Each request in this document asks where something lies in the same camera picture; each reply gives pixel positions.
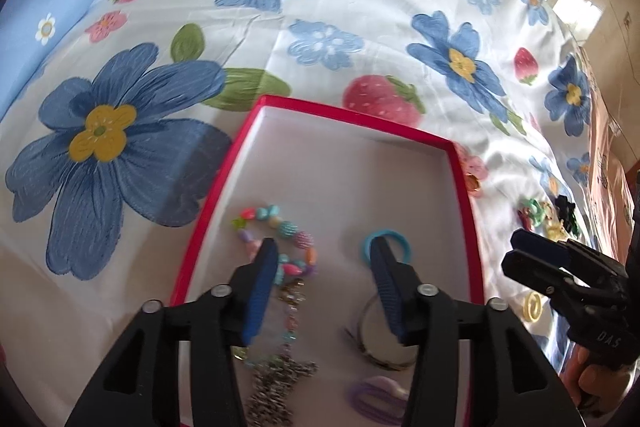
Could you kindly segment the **person's right hand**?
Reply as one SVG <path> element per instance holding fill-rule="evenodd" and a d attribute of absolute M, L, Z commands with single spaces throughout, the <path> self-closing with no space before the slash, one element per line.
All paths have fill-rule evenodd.
<path fill-rule="evenodd" d="M 634 366 L 612 371 L 594 363 L 588 349 L 575 345 L 560 377 L 576 405 L 583 395 L 592 395 L 592 409 L 605 414 L 614 411 L 625 398 L 634 379 Z"/>

